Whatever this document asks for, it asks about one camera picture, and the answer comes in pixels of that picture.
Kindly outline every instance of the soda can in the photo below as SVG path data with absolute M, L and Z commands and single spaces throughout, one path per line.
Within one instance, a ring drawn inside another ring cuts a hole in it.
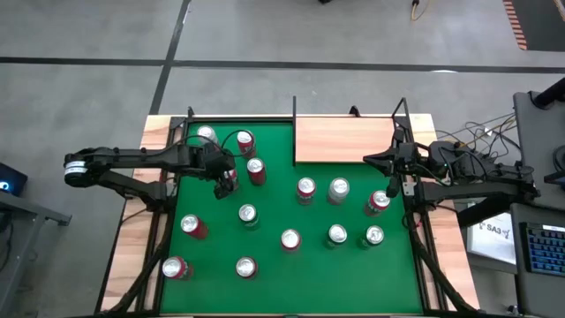
M 258 270 L 257 262 L 251 257 L 242 257 L 236 263 L 236 273 L 245 279 L 255 277 Z
M 288 229 L 281 235 L 282 248 L 287 252 L 294 252 L 298 250 L 301 243 L 302 239 L 296 230 Z
M 310 204 L 316 193 L 316 183 L 311 178 L 301 178 L 297 184 L 298 203 Z
M 239 188 L 239 179 L 237 178 L 237 171 L 235 169 L 230 171 L 225 171 L 223 175 L 226 178 L 230 178 L 233 182 L 233 191 L 236 191 Z
M 372 246 L 377 246 L 385 239 L 385 232 L 377 225 L 371 225 L 367 230 L 359 236 L 359 246 L 363 249 L 368 249 Z
M 255 136 L 251 132 L 238 132 L 237 133 L 237 145 L 239 146 L 239 152 L 246 159 L 251 159 L 257 156 L 257 148 L 254 145 Z
M 247 162 L 247 173 L 249 173 L 251 183 L 256 186 L 262 186 L 267 181 L 265 164 L 259 158 L 253 158 Z
M 180 227 L 184 233 L 195 239 L 205 239 L 208 235 L 208 227 L 195 215 L 187 215 L 180 221 Z
M 206 125 L 201 126 L 198 129 L 198 131 L 196 131 L 196 134 L 199 135 L 199 136 L 207 137 L 207 139 L 206 138 L 199 138 L 200 143 L 202 145 L 204 145 L 207 142 L 210 142 L 210 140 L 215 142 L 216 144 L 218 143 L 218 136 L 215 135 L 214 129 L 212 129 L 212 127 L 210 127 L 210 126 L 206 126 Z
M 192 264 L 180 256 L 169 257 L 162 264 L 162 273 L 170 279 L 188 280 L 193 273 Z
M 239 220 L 249 230 L 256 230 L 259 225 L 259 214 L 251 204 L 244 204 L 239 208 Z
M 375 191 L 369 197 L 369 200 L 365 204 L 365 213 L 368 216 L 377 216 L 382 211 L 388 208 L 390 204 L 390 198 L 384 191 Z
M 335 178 L 329 184 L 328 202 L 334 205 L 342 204 L 349 192 L 350 183 L 344 178 Z
M 343 244 L 347 239 L 347 231 L 340 224 L 334 224 L 329 227 L 328 236 L 326 237 L 326 246 L 328 248 L 336 248 Z

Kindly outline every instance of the concrete floor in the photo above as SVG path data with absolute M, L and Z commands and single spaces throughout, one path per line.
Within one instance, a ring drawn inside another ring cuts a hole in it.
M 0 57 L 164 59 L 181 0 L 0 0 Z M 563 66 L 565 54 L 522 51 L 501 1 L 435 0 L 410 23 L 410 1 L 193 0 L 175 59 Z M 109 190 L 63 182 L 64 154 L 135 148 L 161 67 L 0 64 L 0 162 L 29 175 L 26 197 L 72 214 L 48 225 L 14 316 L 91 314 L 120 211 Z M 562 75 L 173 68 L 161 114 L 390 112 L 408 98 L 436 128 L 512 111 L 512 94 Z M 508 135 L 516 138 L 516 133 Z M 504 158 L 519 158 L 516 151 Z M 513 280 L 473 269 L 481 307 L 515 301 Z

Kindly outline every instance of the keyboard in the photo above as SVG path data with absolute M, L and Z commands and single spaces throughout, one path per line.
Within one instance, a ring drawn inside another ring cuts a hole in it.
M 520 223 L 526 270 L 565 277 L 565 228 Z

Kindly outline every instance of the green felt mat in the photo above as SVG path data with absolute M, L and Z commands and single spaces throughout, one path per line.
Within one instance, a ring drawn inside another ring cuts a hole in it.
M 249 129 L 257 138 L 258 157 L 267 167 L 267 183 L 251 185 L 246 160 L 237 158 L 240 188 L 216 200 L 213 182 L 183 178 L 169 255 L 193 264 L 189 281 L 167 280 L 162 297 L 166 314 L 380 314 L 421 313 L 418 283 L 408 232 L 401 225 L 403 204 L 392 200 L 384 213 L 368 217 L 363 206 L 372 191 L 385 189 L 388 181 L 365 164 L 297 164 L 292 167 L 291 124 L 213 124 L 218 138 L 236 129 Z M 191 126 L 195 133 L 198 126 Z M 228 148 L 238 153 L 236 136 Z M 313 178 L 318 186 L 314 202 L 296 200 L 296 184 Z M 350 193 L 341 206 L 326 201 L 329 182 L 347 178 Z M 260 227 L 248 231 L 239 222 L 240 206 L 251 203 L 260 216 Z M 205 240 L 185 235 L 180 220 L 198 215 L 208 226 Z M 324 247 L 331 224 L 339 223 L 348 239 L 335 250 Z M 379 225 L 385 239 L 369 250 L 355 240 L 366 227 Z M 302 235 L 294 254 L 285 253 L 280 237 L 286 229 Z M 259 264 L 252 280 L 236 275 L 236 261 L 251 256 Z

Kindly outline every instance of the wooden board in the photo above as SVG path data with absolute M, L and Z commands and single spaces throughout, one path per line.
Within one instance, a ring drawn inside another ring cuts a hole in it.
M 288 115 L 266 115 L 261 117 L 289 117 Z M 314 115 L 302 115 L 297 118 L 297 122 L 305 117 L 313 117 Z M 370 115 L 372 117 L 385 117 L 386 115 Z M 204 117 L 227 117 L 227 116 L 204 116 Z M 354 119 L 348 116 L 328 116 Z M 169 122 L 171 116 L 149 116 L 146 121 L 146 127 L 143 133 L 141 146 L 146 148 L 164 148 L 166 145 L 167 135 L 169 133 Z M 411 115 L 412 130 L 414 138 L 422 144 L 429 144 L 436 140 L 435 130 L 433 128 L 432 117 L 429 114 L 412 114 Z M 338 127 L 330 127 L 328 129 L 340 129 Z M 390 143 L 391 132 L 388 133 L 387 144 Z M 159 178 L 158 170 L 135 170 L 134 177 L 143 181 L 154 181 Z M 443 205 L 449 205 L 449 202 L 443 202 Z M 129 201 L 125 206 L 124 217 L 135 213 L 142 209 L 138 201 Z M 472 281 L 471 270 L 467 262 L 467 253 L 463 245 L 463 239 L 456 215 L 449 210 L 438 208 L 430 213 L 430 223 L 432 225 L 433 239 L 435 242 L 439 263 L 442 271 L 446 274 L 449 281 L 454 285 L 456 290 L 463 298 L 472 306 L 478 308 L 478 299 L 475 287 Z M 147 244 L 147 235 L 151 217 L 148 213 L 143 213 L 125 223 L 118 235 L 117 248 L 113 255 L 111 269 L 109 273 L 108 283 L 102 300 L 102 310 L 110 309 L 114 306 L 122 295 L 133 283 L 135 277 L 139 274 L 140 265 L 143 262 L 145 246 Z M 428 285 L 428 293 L 430 300 L 435 302 L 433 291 L 433 279 L 429 272 L 426 274 Z M 149 286 L 147 295 L 148 301 L 152 300 L 152 285 Z
M 435 140 L 431 115 L 411 115 L 411 122 L 418 125 L 414 138 Z M 296 160 L 297 163 L 362 163 L 364 155 L 390 147 L 393 131 L 390 115 L 300 116 L 296 127 Z

